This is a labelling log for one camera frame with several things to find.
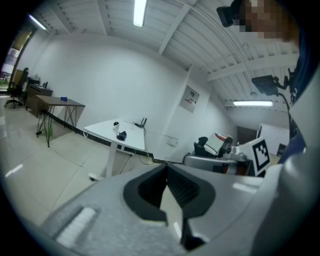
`white desk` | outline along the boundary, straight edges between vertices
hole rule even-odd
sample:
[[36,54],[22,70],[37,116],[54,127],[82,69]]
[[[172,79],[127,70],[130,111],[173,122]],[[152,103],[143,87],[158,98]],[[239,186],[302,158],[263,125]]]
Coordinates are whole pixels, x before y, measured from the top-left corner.
[[[113,132],[114,122],[119,123],[118,133],[121,133],[123,131],[126,132],[126,138],[124,141],[118,140],[117,133]],[[134,124],[121,118],[99,122],[99,123],[84,127],[84,131],[88,134],[94,135],[98,138],[111,142],[109,157],[102,175],[99,175],[96,173],[89,173],[89,177],[93,180],[100,181],[106,177],[112,177],[118,145],[121,145],[123,148],[129,147],[134,150],[142,150],[142,151],[145,150],[144,129],[139,128]]]

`office chair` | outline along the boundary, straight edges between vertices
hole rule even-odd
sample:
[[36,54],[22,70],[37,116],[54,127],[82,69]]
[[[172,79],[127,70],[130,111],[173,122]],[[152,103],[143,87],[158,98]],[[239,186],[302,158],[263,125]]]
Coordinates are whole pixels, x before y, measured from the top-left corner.
[[28,79],[28,74],[29,74],[29,68],[25,68],[23,70],[23,74],[19,80],[18,83],[15,82],[10,82],[9,83],[9,88],[7,89],[7,92],[12,96],[12,99],[7,100],[4,107],[6,107],[9,103],[13,103],[13,108],[16,108],[16,104],[18,104],[19,106],[22,106],[23,104],[16,100],[16,98],[19,98],[22,94],[23,94],[23,86],[25,81],[27,81]]

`person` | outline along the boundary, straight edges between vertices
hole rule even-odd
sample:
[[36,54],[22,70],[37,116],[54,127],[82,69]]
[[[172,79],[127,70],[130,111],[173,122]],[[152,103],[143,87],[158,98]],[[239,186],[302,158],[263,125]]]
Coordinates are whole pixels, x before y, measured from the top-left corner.
[[[238,25],[246,32],[256,32],[259,38],[291,42],[299,48],[291,94],[292,105],[307,88],[320,59],[318,40],[314,38],[316,33],[313,31],[317,8],[308,3],[292,0],[234,0],[230,7],[217,9],[224,27]],[[290,129],[292,138],[279,164],[306,148],[294,121]]]

